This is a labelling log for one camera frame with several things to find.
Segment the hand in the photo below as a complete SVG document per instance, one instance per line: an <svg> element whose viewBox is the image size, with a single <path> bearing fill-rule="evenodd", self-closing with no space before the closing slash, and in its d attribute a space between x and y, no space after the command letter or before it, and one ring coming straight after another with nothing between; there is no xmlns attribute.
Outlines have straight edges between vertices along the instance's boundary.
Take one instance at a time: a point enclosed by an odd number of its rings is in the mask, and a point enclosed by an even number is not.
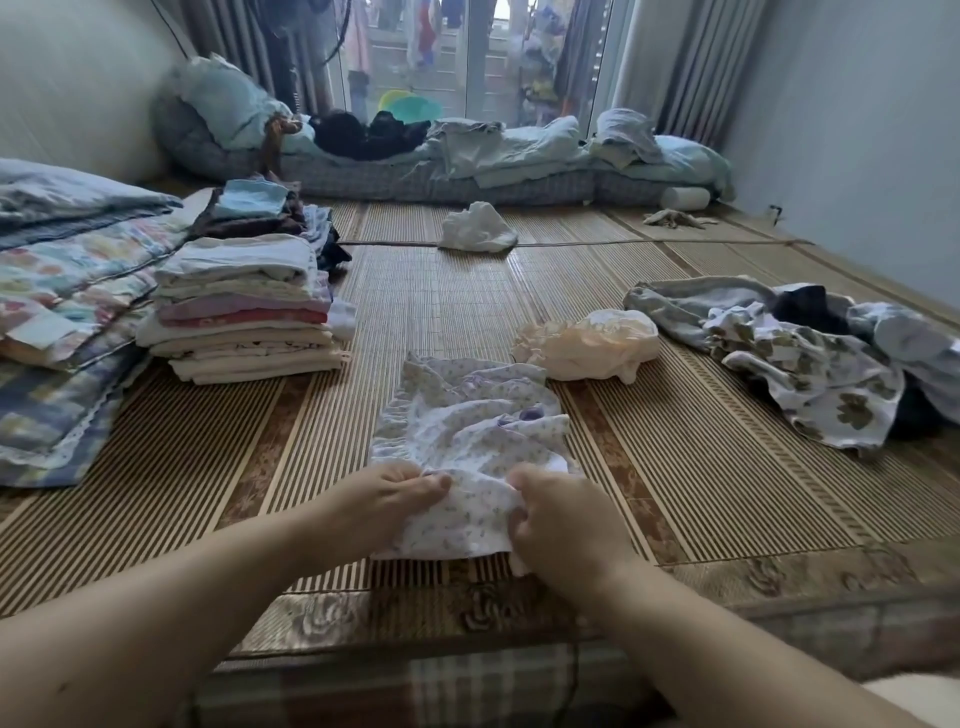
<svg viewBox="0 0 960 728"><path fill-rule="evenodd" d="M507 482L525 506L510 517L516 555L582 611L617 574L638 567L623 519L596 483L532 465L513 468Z"/></svg>
<svg viewBox="0 0 960 728"><path fill-rule="evenodd" d="M450 476L421 475L413 463L371 465L287 511L297 530L303 576L352 564L389 546L407 519L439 503Z"/></svg>

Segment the pink folded clothing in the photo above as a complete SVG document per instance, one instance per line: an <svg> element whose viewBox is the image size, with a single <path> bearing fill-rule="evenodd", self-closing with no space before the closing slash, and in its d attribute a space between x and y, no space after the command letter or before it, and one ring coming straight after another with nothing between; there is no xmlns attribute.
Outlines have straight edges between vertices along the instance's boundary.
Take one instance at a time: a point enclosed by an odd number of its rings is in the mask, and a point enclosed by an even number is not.
<svg viewBox="0 0 960 728"><path fill-rule="evenodd" d="M167 300L157 301L156 314L160 321L176 326L183 319L205 319L210 316L226 316L238 311L253 308L298 308L304 311L326 313L330 310L330 289L324 281L314 290L314 298L309 301L279 301L262 299L256 296L244 296L239 293L218 293L212 296L200 296L177 303Z"/></svg>
<svg viewBox="0 0 960 728"><path fill-rule="evenodd" d="M196 319L177 319L165 322L167 326L184 328L224 327L232 324L248 324L259 321L269 325L272 321L296 321L302 324L325 324L326 314L302 308L251 308L223 316L204 316Z"/></svg>

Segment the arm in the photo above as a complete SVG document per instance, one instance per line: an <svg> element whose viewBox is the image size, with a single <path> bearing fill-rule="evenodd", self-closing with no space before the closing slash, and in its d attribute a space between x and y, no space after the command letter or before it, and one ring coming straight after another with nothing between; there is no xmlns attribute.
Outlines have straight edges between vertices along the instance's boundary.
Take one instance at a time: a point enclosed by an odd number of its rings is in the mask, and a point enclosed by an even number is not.
<svg viewBox="0 0 960 728"><path fill-rule="evenodd" d="M0 622L4 724L158 725L295 579L388 545L449 477L374 466Z"/></svg>
<svg viewBox="0 0 960 728"><path fill-rule="evenodd" d="M925 724L703 599L634 553L594 483L521 466L517 555L653 681L691 728L921 728Z"/></svg>

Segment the light blue folded cloth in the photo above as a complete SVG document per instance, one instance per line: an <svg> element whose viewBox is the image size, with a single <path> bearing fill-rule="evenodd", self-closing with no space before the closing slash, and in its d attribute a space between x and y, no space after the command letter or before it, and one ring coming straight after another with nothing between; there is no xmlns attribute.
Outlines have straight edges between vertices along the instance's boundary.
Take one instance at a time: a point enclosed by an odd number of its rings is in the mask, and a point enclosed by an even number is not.
<svg viewBox="0 0 960 728"><path fill-rule="evenodd" d="M231 220L279 215L289 191L282 184L266 180L230 180L213 206L213 217Z"/></svg>

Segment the crumpled white cloth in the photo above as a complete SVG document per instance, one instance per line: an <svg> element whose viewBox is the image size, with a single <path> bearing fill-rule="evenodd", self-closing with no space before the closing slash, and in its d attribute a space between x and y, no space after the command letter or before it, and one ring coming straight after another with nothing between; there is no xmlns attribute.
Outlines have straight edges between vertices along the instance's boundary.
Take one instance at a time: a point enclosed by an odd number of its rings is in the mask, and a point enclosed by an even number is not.
<svg viewBox="0 0 960 728"><path fill-rule="evenodd" d="M657 325L640 311L605 308L576 323L548 321L520 329L514 358L546 370L560 381L609 379L636 381L636 368L660 355Z"/></svg>
<svg viewBox="0 0 960 728"><path fill-rule="evenodd" d="M510 551L507 519L522 499L504 479L519 463L569 471L569 418L529 364L407 355L370 445L373 463L410 460L449 473L449 495L378 559L464 559Z"/></svg>
<svg viewBox="0 0 960 728"><path fill-rule="evenodd" d="M470 253L500 253L516 245L516 232L511 230L490 203L473 203L463 212L446 216L441 248Z"/></svg>

